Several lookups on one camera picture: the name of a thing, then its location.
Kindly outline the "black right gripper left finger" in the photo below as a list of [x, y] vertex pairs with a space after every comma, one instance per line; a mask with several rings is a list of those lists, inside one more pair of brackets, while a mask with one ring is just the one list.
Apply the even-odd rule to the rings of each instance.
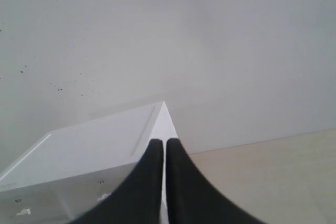
[[162, 177], [163, 142], [153, 139], [117, 189], [72, 223], [159, 223]]

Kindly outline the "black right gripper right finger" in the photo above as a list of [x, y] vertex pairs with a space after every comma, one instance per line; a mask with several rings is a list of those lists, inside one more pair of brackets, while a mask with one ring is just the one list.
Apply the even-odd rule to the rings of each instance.
[[170, 223], [262, 223], [222, 195], [177, 138], [166, 144], [166, 200]]

